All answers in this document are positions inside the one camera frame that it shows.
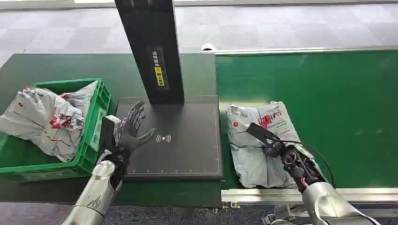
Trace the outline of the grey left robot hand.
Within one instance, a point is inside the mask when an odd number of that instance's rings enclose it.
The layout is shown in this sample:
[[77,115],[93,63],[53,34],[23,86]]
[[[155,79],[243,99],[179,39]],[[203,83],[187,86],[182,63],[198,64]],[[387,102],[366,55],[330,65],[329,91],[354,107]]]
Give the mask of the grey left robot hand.
[[128,116],[124,117],[120,131],[117,135],[117,146],[120,148],[121,156],[129,159],[132,152],[149,142],[156,131],[151,128],[147,133],[139,136],[139,129],[145,120],[144,102],[138,101],[131,108]]

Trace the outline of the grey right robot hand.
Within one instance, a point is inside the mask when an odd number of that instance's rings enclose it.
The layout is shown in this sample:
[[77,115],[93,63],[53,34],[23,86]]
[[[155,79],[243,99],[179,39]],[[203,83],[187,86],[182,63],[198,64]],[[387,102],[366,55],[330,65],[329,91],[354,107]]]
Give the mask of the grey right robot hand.
[[263,143],[268,156],[281,160],[283,170],[292,177],[300,193],[314,183],[328,183],[303,143],[283,140],[254,122],[250,123],[246,132]]

